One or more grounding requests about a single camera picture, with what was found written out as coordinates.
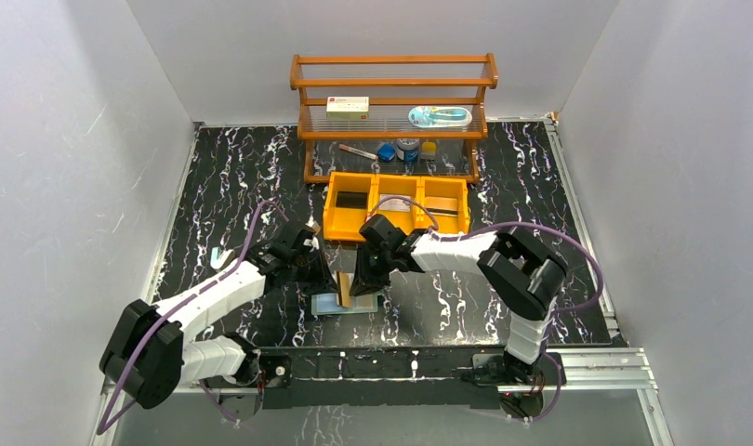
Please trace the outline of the small white blue stapler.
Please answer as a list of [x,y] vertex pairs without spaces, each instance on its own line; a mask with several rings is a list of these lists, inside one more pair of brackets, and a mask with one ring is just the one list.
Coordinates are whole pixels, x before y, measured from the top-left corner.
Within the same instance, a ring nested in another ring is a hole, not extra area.
[[222,247],[214,247],[210,256],[210,267],[215,271],[225,269],[232,262],[234,252],[231,249],[224,249]]

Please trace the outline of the small yellow object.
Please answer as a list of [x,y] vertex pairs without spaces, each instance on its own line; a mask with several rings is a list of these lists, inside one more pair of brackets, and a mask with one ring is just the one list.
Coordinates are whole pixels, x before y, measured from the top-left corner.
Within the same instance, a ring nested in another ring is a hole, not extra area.
[[438,152],[438,145],[434,141],[424,141],[421,143],[418,158],[424,162],[434,162]]

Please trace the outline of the black card in bin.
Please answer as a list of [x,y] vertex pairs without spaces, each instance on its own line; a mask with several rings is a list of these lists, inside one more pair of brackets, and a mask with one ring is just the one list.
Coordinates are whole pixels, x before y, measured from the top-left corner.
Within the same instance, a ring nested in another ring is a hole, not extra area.
[[368,193],[358,191],[339,191],[336,194],[335,207],[346,209],[366,210]]

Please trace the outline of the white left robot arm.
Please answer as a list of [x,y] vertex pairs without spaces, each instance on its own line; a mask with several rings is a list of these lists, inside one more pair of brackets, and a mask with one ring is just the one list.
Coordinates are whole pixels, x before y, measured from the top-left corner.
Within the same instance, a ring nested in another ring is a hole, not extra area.
[[213,277],[171,298],[137,299],[122,312],[99,362],[144,409],[165,401],[180,385],[222,377],[253,386],[270,369],[261,348],[237,334],[200,341],[208,326],[287,284],[310,295],[334,293],[337,283],[314,228],[285,222]]

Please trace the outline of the orange three-compartment bin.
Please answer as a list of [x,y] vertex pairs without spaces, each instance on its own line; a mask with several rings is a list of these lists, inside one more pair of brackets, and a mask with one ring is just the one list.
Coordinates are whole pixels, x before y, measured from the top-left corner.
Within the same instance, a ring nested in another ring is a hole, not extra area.
[[405,233],[430,227],[445,234],[467,233],[468,195],[468,183],[459,177],[335,172],[325,199],[323,236],[359,243],[360,227],[373,215],[385,216]]

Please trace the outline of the round blue white tin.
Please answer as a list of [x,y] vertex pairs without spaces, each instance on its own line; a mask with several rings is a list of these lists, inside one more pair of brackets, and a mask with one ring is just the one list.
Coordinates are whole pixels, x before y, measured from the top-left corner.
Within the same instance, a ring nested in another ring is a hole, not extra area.
[[419,147],[418,138],[399,138],[396,140],[396,155],[404,163],[415,163],[418,159]]

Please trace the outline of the brown white marker pen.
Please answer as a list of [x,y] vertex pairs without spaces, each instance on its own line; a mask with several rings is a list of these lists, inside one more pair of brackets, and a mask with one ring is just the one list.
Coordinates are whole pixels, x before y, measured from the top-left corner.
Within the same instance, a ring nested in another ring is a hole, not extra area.
[[369,159],[369,160],[372,160],[372,161],[377,161],[378,160],[378,156],[375,153],[372,153],[372,152],[369,152],[369,151],[364,151],[364,150],[361,150],[361,149],[357,149],[357,148],[354,148],[354,147],[346,145],[346,144],[339,144],[338,147],[342,151],[345,151],[345,152],[348,152],[348,153],[352,153],[352,154],[355,154],[357,156],[360,156],[360,157],[363,157],[363,158],[366,158],[366,159]]

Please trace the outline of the silver card in bin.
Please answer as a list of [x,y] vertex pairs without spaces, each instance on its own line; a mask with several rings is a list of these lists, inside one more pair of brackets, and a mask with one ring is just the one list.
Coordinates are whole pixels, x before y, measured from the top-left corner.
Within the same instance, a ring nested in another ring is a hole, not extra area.
[[408,213],[412,210],[412,205],[409,203],[409,200],[410,198],[404,195],[381,194],[379,196],[379,206],[377,210],[380,212]]

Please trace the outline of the tan printed card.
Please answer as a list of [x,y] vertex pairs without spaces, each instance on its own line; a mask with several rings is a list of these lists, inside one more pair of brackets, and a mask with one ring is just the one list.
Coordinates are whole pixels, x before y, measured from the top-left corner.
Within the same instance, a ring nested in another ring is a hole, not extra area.
[[336,272],[337,279],[337,304],[343,308],[351,308],[352,300],[350,294],[351,280],[349,273],[343,271]]

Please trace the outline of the white red box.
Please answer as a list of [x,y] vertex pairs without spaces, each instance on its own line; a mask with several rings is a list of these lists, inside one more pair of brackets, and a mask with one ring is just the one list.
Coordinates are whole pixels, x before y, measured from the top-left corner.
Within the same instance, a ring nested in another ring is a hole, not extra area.
[[325,115],[328,120],[366,120],[369,111],[369,97],[328,97],[325,103]]

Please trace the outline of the small blue object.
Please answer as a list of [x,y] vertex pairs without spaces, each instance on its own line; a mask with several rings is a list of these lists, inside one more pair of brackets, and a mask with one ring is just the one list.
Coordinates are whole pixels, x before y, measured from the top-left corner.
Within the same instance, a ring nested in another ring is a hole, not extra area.
[[395,159],[396,150],[390,144],[381,143],[376,149],[376,156],[381,163],[389,163]]

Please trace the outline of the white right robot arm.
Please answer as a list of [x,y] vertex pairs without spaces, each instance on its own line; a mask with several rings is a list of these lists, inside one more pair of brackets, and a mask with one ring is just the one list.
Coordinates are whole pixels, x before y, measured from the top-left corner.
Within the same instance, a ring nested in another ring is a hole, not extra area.
[[480,234],[440,234],[431,229],[410,233],[385,216],[360,229],[351,295],[365,295],[390,284],[390,274],[455,271],[485,278],[510,313],[504,361],[529,368],[537,364],[556,298],[568,275],[567,263],[520,228]]

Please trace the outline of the wooden shelf rack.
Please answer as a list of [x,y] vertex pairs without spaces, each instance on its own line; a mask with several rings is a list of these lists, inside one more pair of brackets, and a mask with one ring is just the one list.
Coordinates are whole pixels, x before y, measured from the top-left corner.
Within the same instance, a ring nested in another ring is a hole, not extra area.
[[[312,167],[314,150],[322,140],[419,138],[462,141],[462,155],[469,163],[464,178],[477,182],[477,144],[488,136],[485,96],[488,90],[497,88],[498,81],[492,53],[294,55],[289,85],[299,97],[297,137],[305,144],[304,180],[313,184],[329,179]],[[325,108],[331,96],[368,97],[368,116],[348,121],[327,117]],[[417,127],[409,120],[409,112],[416,106],[460,106],[469,111],[471,120],[460,127]]]

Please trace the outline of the blue oval packaged item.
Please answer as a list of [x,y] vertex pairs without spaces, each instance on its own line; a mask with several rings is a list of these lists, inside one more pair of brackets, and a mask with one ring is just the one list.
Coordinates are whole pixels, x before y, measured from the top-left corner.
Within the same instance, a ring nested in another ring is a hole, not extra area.
[[418,128],[459,128],[472,122],[472,114],[459,106],[416,106],[407,113],[407,119]]

